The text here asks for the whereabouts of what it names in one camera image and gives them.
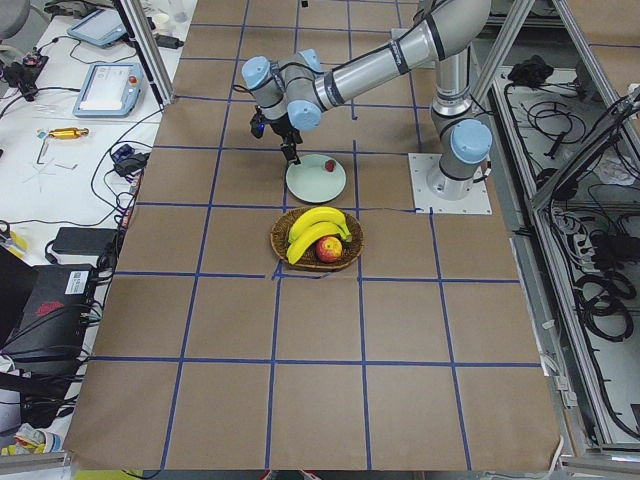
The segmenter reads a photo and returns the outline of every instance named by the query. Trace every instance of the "fruit basket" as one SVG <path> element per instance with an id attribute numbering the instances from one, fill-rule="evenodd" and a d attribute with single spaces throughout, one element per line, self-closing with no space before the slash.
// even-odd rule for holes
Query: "fruit basket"
<path id="1" fill-rule="evenodd" d="M 320 272 L 333 272 L 348 267 L 362 253 L 364 247 L 364 236 L 362 228 L 356 218 L 346 212 L 343 212 L 346 218 L 347 227 L 351 232 L 351 242 L 343 242 L 343 250 L 340 258 L 333 263 L 321 262 L 316 256 L 314 244 L 312 244 L 294 265 L 287 260 L 287 249 L 289 248 L 289 229 L 295 221 L 307 210 L 313 207 L 296 208 L 289 210 L 282 215 L 271 229 L 271 246 L 276 255 L 284 262 L 285 265 L 297 270 L 311 270 Z"/>

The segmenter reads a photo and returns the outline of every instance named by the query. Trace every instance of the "screwdriver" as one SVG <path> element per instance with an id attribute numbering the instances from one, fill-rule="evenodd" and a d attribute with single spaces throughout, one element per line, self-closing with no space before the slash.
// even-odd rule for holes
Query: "screwdriver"
<path id="1" fill-rule="evenodd" d="M 60 138 L 63 140 L 80 138 L 80 137 L 84 137 L 85 135 L 89 135 L 88 128 L 76 128 L 76 127 L 56 128 L 55 130 L 49 130 L 49 133 L 48 133 L 49 137 Z"/>

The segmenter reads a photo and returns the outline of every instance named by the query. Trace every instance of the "bunch of bananas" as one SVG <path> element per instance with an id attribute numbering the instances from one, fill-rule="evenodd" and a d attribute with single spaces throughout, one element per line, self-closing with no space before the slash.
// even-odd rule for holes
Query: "bunch of bananas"
<path id="1" fill-rule="evenodd" d="M 343 242 L 351 242 L 347 219 L 337 208 L 314 207 L 304 212 L 289 229 L 287 260 L 295 265 L 304 252 L 322 237 L 337 235 Z"/>

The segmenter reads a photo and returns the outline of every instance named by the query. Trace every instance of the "light blue cap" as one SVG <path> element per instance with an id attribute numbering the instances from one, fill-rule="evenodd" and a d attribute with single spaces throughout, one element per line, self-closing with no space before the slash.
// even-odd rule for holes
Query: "light blue cap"
<path id="1" fill-rule="evenodd" d="M 294 100 L 287 106 L 289 121 L 298 130 L 306 132 L 320 125 L 322 112 L 308 100 Z"/>
<path id="2" fill-rule="evenodd" d="M 253 57 L 242 66 L 242 77 L 247 88 L 256 88 L 269 75 L 269 60 L 266 57 Z"/>
<path id="3" fill-rule="evenodd" d="M 476 165 L 482 162 L 491 150 L 493 136 L 478 120 L 467 119 L 453 127 L 451 149 L 461 162 Z"/>
<path id="4" fill-rule="evenodd" d="M 301 50 L 300 55 L 307 61 L 307 65 L 309 65 L 316 72 L 322 71 L 322 65 L 320 65 L 320 59 L 318 58 L 318 54 L 313 48 L 309 48 L 307 50 Z"/>

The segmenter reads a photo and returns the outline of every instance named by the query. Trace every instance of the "apple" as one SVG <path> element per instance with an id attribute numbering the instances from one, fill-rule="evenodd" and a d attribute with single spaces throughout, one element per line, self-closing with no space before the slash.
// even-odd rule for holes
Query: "apple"
<path id="1" fill-rule="evenodd" d="M 333 263 L 342 256 L 342 242 L 330 235 L 322 237 L 316 242 L 316 255 L 321 262 Z"/>

